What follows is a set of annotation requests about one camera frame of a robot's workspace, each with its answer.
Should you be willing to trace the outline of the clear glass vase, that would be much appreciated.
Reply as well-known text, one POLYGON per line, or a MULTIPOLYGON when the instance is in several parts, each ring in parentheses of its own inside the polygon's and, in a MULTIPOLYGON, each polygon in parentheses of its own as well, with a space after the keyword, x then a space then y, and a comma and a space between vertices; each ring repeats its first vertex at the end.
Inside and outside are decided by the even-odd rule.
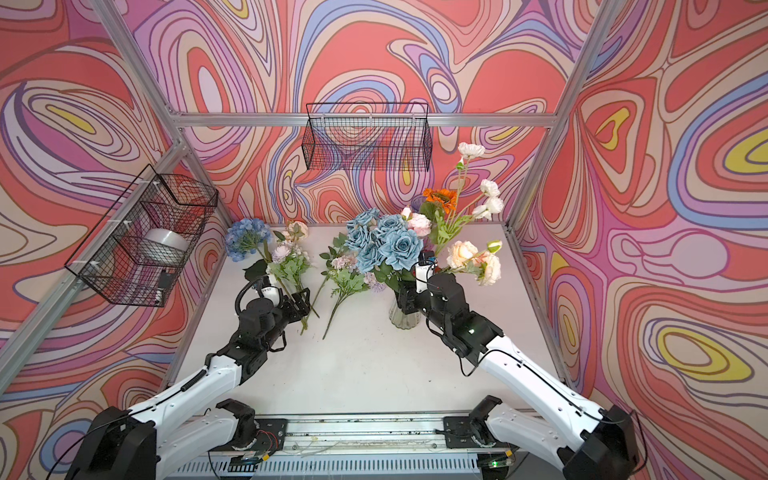
POLYGON ((392 302, 389 309, 389 320, 397 329, 411 330, 420 323, 421 319, 422 315, 419 312, 406 314, 396 301, 392 302))

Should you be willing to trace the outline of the cream white flower spray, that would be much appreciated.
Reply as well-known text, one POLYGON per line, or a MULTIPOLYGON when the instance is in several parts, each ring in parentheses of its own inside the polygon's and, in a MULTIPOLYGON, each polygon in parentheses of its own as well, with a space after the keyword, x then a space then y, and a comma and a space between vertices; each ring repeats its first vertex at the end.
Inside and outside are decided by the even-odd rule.
POLYGON ((473 164, 482 159, 485 151, 479 144, 460 142, 458 145, 457 182, 451 189, 446 216, 449 243, 445 260, 450 273, 466 274, 479 286, 490 287, 502 276, 500 251, 503 240, 499 236, 481 240, 479 235, 475 238, 466 235, 470 226, 480 226, 482 222, 492 220, 505 207, 500 186, 492 179, 480 179, 475 192, 466 193, 470 188, 473 164))

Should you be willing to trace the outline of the lilac pink hydrangea stem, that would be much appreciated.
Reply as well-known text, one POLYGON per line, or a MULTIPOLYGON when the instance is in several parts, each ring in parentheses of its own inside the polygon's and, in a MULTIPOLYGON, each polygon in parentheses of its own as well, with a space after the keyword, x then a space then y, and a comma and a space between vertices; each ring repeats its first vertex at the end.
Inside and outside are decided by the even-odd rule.
POLYGON ((372 272, 362 273, 357 268, 356 258, 351 255, 329 258, 326 261, 324 276, 334 284, 331 296, 335 301, 322 336, 323 340, 326 339, 340 307, 346 300, 366 291, 382 292, 386 289, 386 285, 379 282, 372 272))

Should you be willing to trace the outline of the orange gerbera flower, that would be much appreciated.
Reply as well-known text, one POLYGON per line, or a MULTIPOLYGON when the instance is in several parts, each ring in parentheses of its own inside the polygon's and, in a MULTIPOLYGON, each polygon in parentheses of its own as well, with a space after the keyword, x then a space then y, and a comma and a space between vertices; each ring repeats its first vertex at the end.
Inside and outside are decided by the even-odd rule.
POLYGON ((419 213, 430 221, 429 239, 436 243, 440 229, 448 225, 448 221, 456 211, 457 192, 450 189, 426 188, 422 195, 423 202, 419 207, 419 213))

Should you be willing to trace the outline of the pink peony flower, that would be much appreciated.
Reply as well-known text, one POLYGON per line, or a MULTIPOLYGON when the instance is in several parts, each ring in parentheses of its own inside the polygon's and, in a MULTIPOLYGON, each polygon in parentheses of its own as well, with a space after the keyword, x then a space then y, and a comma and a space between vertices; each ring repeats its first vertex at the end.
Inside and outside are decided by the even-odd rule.
POLYGON ((406 227, 413 230, 418 237, 427 237, 432 230, 431 220, 418 212, 414 212, 410 207, 405 207, 401 216, 403 217, 406 227))

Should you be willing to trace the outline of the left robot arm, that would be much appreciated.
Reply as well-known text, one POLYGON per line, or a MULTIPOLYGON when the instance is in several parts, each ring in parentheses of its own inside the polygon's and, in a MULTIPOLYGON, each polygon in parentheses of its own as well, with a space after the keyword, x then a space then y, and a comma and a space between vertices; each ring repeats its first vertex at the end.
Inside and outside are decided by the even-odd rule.
POLYGON ((228 343, 195 373, 150 399, 98 414, 77 444, 69 479, 164 479, 218 447, 247 451, 276 437, 259 425, 252 407, 228 398, 278 352, 288 325, 310 312, 309 292, 286 296, 275 288, 237 305, 239 325, 228 343))

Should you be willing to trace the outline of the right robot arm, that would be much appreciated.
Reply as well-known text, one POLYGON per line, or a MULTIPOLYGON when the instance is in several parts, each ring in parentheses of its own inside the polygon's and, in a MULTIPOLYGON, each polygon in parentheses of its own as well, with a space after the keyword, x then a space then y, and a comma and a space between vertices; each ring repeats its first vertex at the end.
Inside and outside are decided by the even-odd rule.
POLYGON ((426 280, 399 281, 398 307, 420 313, 431 334, 461 365, 496 378, 531 406, 524 414, 488 395, 466 416, 458 446, 509 445, 546 461, 567 479, 628 479, 640 465, 632 416, 605 409, 576 393, 531 360, 502 329, 466 301, 456 278, 438 273, 426 280))

